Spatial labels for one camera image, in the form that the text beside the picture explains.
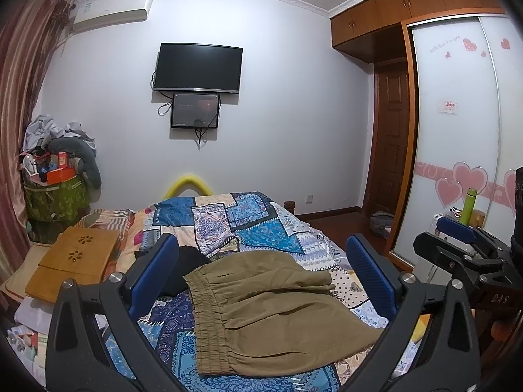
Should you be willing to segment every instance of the television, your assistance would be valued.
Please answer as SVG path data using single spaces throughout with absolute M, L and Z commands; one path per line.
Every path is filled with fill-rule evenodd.
M 171 128 L 218 128 L 220 97 L 217 94 L 173 94 Z
M 242 53 L 238 47 L 163 43 L 154 90 L 239 93 Z

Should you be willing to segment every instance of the patchwork quilt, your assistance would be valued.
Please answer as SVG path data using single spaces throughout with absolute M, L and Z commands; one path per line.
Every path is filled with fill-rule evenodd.
M 287 252 L 307 270 L 329 270 L 336 287 L 331 293 L 362 321 L 373 327 L 385 327 L 388 322 L 376 313 L 354 271 L 345 271 L 334 262 L 333 252 L 339 248 L 321 231 L 262 193 L 175 197 L 136 213 L 116 269 L 125 272 L 135 261 L 134 251 L 147 251 L 163 233 L 175 234 L 180 246 L 197 247 L 211 260 L 260 249 Z M 158 298 L 138 324 L 161 360 L 190 392 L 335 392 L 370 352 L 296 376 L 200 377 L 196 371 L 193 307 L 188 291 L 176 297 Z M 133 378 L 109 330 L 104 337 L 117 370 Z M 415 344 L 410 343 L 394 376 L 409 369 L 416 351 Z

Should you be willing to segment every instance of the green bottle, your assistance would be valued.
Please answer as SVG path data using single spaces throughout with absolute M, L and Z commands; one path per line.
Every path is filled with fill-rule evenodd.
M 474 190 L 473 188 L 470 188 L 466 192 L 466 199 L 465 204 L 463 206 L 463 210 L 461 211 L 461 215 L 459 217 L 459 223 L 463 225 L 469 225 L 470 216 L 472 215 L 472 210 L 474 209 L 474 203 L 476 203 L 476 195 L 478 192 Z

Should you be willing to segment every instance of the striped curtain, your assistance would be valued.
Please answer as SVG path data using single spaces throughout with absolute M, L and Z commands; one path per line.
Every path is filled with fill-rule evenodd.
M 24 0 L 0 31 L 1 273 L 16 270 L 29 250 L 18 155 L 71 0 Z

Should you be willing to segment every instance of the black cloth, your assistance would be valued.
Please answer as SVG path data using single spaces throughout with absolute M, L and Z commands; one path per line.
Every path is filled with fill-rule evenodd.
M 146 251 L 137 251 L 134 253 L 137 259 L 144 255 L 147 255 Z M 183 276 L 210 262 L 211 260 L 195 247 L 180 246 L 178 261 L 165 282 L 160 296 L 176 296 L 184 290 L 187 290 L 189 286 L 187 286 Z

